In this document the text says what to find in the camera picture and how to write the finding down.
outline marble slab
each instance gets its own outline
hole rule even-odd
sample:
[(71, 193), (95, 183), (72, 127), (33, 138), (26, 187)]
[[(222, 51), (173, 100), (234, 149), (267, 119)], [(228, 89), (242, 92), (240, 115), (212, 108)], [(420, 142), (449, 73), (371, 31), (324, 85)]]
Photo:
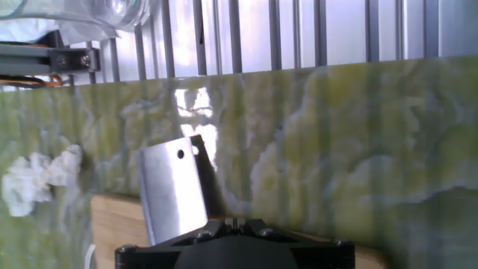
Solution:
[(0, 93), (0, 175), (85, 154), (77, 185), (12, 218), (0, 267), (82, 268), (90, 198), (137, 197), (137, 150), (201, 134), (226, 214), (350, 239), (397, 268), (478, 264), (478, 57)]

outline metal bar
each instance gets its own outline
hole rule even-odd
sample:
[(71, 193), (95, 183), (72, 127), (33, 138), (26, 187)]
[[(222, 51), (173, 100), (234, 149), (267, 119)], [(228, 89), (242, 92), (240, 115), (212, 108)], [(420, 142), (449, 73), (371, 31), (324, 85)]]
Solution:
[(106, 58), (106, 51), (111, 50), (109, 47), (109, 40), (101, 40), (99, 41), (99, 50), (100, 50), (100, 61), (101, 61), (101, 66), (102, 66), (102, 77), (103, 77), (103, 82), (109, 82), (108, 80), (108, 75), (110, 74), (108, 72), (109, 68), (111, 68), (111, 65), (107, 64), (107, 58)]
[[(87, 42), (87, 49), (92, 49), (93, 48), (93, 43), (91, 41)], [(89, 74), (90, 77), (90, 84), (96, 84), (96, 74), (94, 72), (90, 72)]]
[(397, 60), (403, 60), (404, 59), (404, 51), (403, 51), (403, 8), (405, 6), (403, 5), (403, 0), (396, 0), (395, 1), (395, 19), (396, 19), (396, 24), (397, 24), (397, 55), (396, 59)]
[(73, 75), (68, 75), (69, 86), (75, 86), (75, 77)]
[(365, 0), (365, 48), (367, 62), (380, 61), (379, 0)]
[(314, 0), (315, 66), (327, 65), (326, 0)]
[(149, 30), (151, 31), (151, 49), (152, 49), (152, 64), (155, 72), (155, 78), (159, 78), (159, 62), (158, 62), (158, 50), (156, 44), (156, 25), (155, 20), (151, 17), (149, 19)]
[(240, 49), (240, 23), (238, 0), (229, 0), (229, 19), (231, 23), (232, 72), (242, 72), (242, 51)]
[(219, 8), (217, 7), (217, 0), (212, 1), (213, 18), (214, 18), (214, 42), (216, 43), (216, 65), (217, 74), (223, 74), (223, 59), (221, 57), (221, 38), (219, 30)]
[(163, 15), (164, 55), (166, 58), (166, 73), (168, 78), (176, 76), (174, 71), (173, 36), (171, 34), (171, 18), (169, 0), (161, 1)]
[(438, 0), (423, 0), (425, 58), (438, 57)]
[(191, 138), (142, 149), (137, 154), (137, 163), (151, 245), (198, 229), (208, 222)]
[(110, 50), (111, 50), (111, 69), (113, 73), (113, 82), (118, 82), (120, 81), (120, 67), (118, 65), (118, 48), (117, 48), (116, 38), (110, 38)]
[(140, 80), (146, 80), (146, 63), (144, 60), (143, 30), (141, 25), (134, 27), (134, 39), (136, 41), (137, 71)]
[(19, 57), (19, 56), (3, 56), (0, 55), (0, 63), (2, 64), (39, 64), (45, 63), (41, 57)]
[(279, 1), (269, 0), (270, 65), (272, 70), (282, 69), (281, 16)]
[(196, 53), (198, 75), (207, 75), (206, 50), (204, 45), (204, 22), (202, 21), (202, 1), (193, 1), (194, 28), (196, 30)]
[(294, 68), (300, 68), (300, 6), (299, 0), (294, 0), (292, 4), (294, 21)]
[(49, 55), (50, 48), (0, 44), (0, 55), (19, 57), (42, 57)]
[(50, 66), (43, 64), (4, 64), (0, 63), (2, 75), (42, 75), (49, 74)]

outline screw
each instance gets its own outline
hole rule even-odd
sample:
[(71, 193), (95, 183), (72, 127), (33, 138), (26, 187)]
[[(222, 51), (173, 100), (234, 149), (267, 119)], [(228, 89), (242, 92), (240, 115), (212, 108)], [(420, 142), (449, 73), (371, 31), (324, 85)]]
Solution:
[(274, 232), (274, 230), (271, 229), (271, 228), (264, 228), (261, 231), (259, 231), (259, 235), (260, 236), (269, 236), (269, 235), (272, 235), (273, 232)]
[(197, 238), (210, 238), (211, 236), (212, 236), (212, 233), (209, 232), (208, 230), (201, 230), (196, 235)]
[(80, 64), (88, 67), (90, 65), (90, 58), (86, 55), (81, 56)]
[(60, 56), (58, 58), (58, 65), (60, 67), (67, 67), (69, 65), (69, 61), (68, 61), (68, 58), (65, 57), (65, 56)]
[(346, 246), (346, 245), (351, 245), (352, 242), (348, 241), (348, 240), (335, 240), (334, 243), (336, 245), (338, 245), (339, 247), (340, 246)]
[(122, 253), (124, 252), (127, 252), (127, 251), (130, 251), (130, 250), (134, 250), (137, 246), (134, 245), (134, 244), (126, 244), (126, 245), (122, 245), (118, 250)]

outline plastic wrap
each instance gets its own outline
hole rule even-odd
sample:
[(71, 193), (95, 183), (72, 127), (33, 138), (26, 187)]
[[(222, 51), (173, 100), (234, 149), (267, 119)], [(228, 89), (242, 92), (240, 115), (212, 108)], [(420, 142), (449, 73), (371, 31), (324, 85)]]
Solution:
[[(116, 37), (114, 25), (96, 18), (86, 3), (86, 1), (70, 0), (1, 0), (0, 20), (53, 19), (55, 20), (54, 28), (60, 30), (65, 45)], [(11, 21), (0, 22), (3, 25), (11, 25), (11, 23)], [(28, 33), (31, 27), (26, 26), (21, 30)], [(9, 31), (6, 27), (2, 28), (4, 29), (2, 31)], [(38, 38), (35, 34), (29, 37), (29, 40)], [(26, 41), (25, 39), (28, 40), (28, 37), (23, 37), (21, 41)]]

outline wooden block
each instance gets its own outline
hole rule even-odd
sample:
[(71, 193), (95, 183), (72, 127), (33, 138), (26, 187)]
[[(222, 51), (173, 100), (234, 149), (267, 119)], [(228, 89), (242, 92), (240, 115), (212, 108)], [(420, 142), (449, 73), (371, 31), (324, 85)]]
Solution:
[(96, 195), (91, 199), (91, 220), (98, 269), (114, 268), (114, 251), (123, 244), (149, 246), (139, 200)]

